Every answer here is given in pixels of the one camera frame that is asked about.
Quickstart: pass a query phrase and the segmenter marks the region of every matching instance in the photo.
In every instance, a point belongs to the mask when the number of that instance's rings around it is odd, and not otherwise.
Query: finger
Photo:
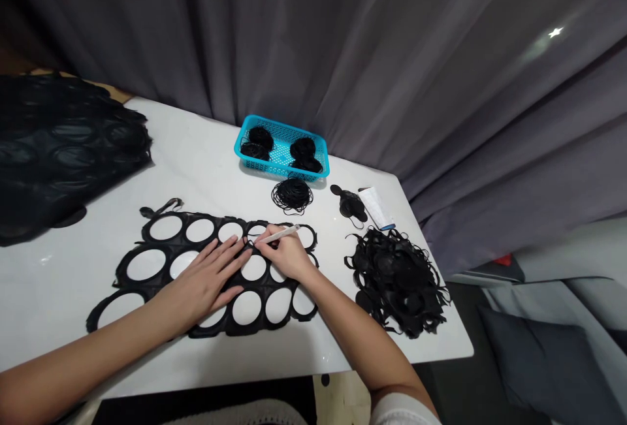
[[[270,261],[274,262],[277,251],[272,249],[268,244],[266,244],[265,242],[256,242],[255,243],[255,247],[257,248],[257,250],[259,250],[259,252],[261,252],[261,254],[266,257],[266,259],[270,259]]]
[[[276,234],[279,231],[285,230],[283,226],[277,226],[277,225],[268,225],[266,229],[269,230],[271,234]]]
[[[220,276],[225,280],[231,278],[235,272],[237,272],[247,261],[250,260],[251,255],[253,255],[253,249],[244,251],[243,254],[233,260],[224,270],[220,272]]]
[[[189,266],[198,265],[201,263],[215,248],[217,247],[217,238],[213,239],[209,244],[204,246],[204,249],[191,261]]]
[[[224,293],[220,293],[220,295],[212,304],[210,312],[215,312],[221,307],[226,306],[235,296],[240,294],[242,291],[244,291],[244,287],[231,287],[227,289]]]
[[[231,248],[233,246],[233,244],[235,244],[237,242],[237,236],[231,236],[230,238],[226,239],[221,246],[219,246],[216,250],[212,251],[204,260],[203,260],[203,266],[208,266],[211,265],[213,262],[216,261],[216,259],[222,255],[224,252],[226,252],[227,250],[229,250],[229,248]]]
[[[255,241],[264,240],[266,237],[270,237],[271,235],[272,233],[270,232],[270,229],[266,228],[262,235],[257,236],[257,239],[255,239]]]
[[[217,258],[215,262],[212,263],[212,267],[216,269],[217,272],[222,270],[228,263],[230,263],[233,258],[244,248],[244,244],[246,243],[246,238],[242,238],[237,243],[222,252],[222,254]]]

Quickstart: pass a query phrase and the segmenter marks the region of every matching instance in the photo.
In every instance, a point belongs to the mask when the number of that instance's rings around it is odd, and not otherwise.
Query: blue plastic basket
[[[240,152],[242,144],[248,142],[248,131],[256,126],[262,126],[270,131],[274,139],[274,149],[270,152],[269,161],[248,157]],[[298,138],[311,138],[315,143],[314,157],[322,164],[322,172],[319,174],[308,172],[307,170],[294,169],[289,166],[294,160],[289,153],[289,146]],[[306,181],[315,181],[319,178],[327,177],[330,172],[327,142],[322,136],[257,115],[249,115],[246,117],[242,125],[242,130],[237,136],[234,148],[235,153],[242,158],[246,167],[261,170],[262,172],[297,177]]]

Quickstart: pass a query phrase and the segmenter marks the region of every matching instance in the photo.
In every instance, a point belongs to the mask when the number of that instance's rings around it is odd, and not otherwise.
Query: human arm
[[[0,423],[48,423],[98,384],[216,311],[242,287],[220,293],[250,258],[245,241],[209,243],[142,307],[64,347],[0,373]]]
[[[269,225],[257,240],[281,229]],[[372,408],[382,397],[401,392],[437,416],[428,392],[403,352],[371,316],[316,270],[297,233],[279,239],[276,250],[261,242],[255,246],[284,275],[299,281],[309,292],[349,363],[370,391]]]

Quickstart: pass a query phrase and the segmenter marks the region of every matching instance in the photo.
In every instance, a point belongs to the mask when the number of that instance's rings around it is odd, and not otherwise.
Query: human hand
[[[257,238],[257,241],[261,241],[283,229],[285,228],[268,225],[266,231]],[[283,275],[302,282],[302,278],[307,273],[316,270],[315,265],[310,260],[307,252],[305,252],[297,232],[284,236],[276,242],[279,243],[276,250],[263,242],[255,242],[255,247],[259,249],[264,257],[270,259]]]
[[[238,241],[233,236],[217,247],[217,239],[212,240],[174,281],[140,308],[148,322],[159,326],[165,340],[187,332],[244,290],[236,286],[220,293],[226,281],[250,259],[252,249],[233,259],[245,243],[246,238]]]

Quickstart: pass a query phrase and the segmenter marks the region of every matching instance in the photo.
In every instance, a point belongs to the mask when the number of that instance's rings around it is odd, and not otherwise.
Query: bundle of black elastic bands
[[[248,142],[240,147],[242,154],[262,161],[270,160],[270,151],[274,149],[274,139],[264,127],[254,127],[248,132]]]
[[[355,302],[389,332],[396,332],[388,323],[392,317],[401,330],[397,334],[413,339],[423,331],[435,333],[446,321],[442,306],[450,300],[428,253],[395,229],[388,236],[372,227],[363,237],[353,235],[355,255],[344,257],[344,263],[355,271],[360,288]]]
[[[290,167],[307,170],[319,174],[322,172],[322,164],[315,155],[315,142],[311,138],[299,138],[289,146],[289,153],[294,158]]]
[[[301,216],[305,208],[314,201],[314,194],[304,180],[288,177],[274,186],[272,201],[285,215]],[[287,210],[294,210],[296,213],[287,213]]]

